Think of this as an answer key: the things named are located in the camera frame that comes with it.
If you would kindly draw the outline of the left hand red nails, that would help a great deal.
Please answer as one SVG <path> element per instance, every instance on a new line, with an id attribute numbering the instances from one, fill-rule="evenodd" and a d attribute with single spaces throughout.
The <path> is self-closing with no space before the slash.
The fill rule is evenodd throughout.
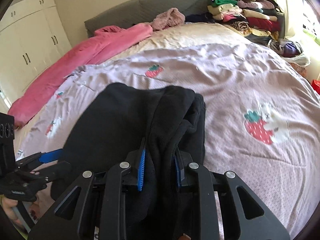
<path id="1" fill-rule="evenodd" d="M 28 189 L 31 181 L 23 181 L 16 174 L 1 179 L 1 207 L 8 219 L 20 230 L 30 232 L 41 218 L 39 194 Z"/>

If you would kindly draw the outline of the right hand thumb tip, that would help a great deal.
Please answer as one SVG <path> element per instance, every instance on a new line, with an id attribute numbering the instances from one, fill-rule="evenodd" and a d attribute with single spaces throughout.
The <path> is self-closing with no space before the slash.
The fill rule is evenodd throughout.
<path id="1" fill-rule="evenodd" d="M 191 238 L 190 238 L 188 235 L 183 234 L 183 235 L 179 238 L 179 240 L 191 240 Z"/>

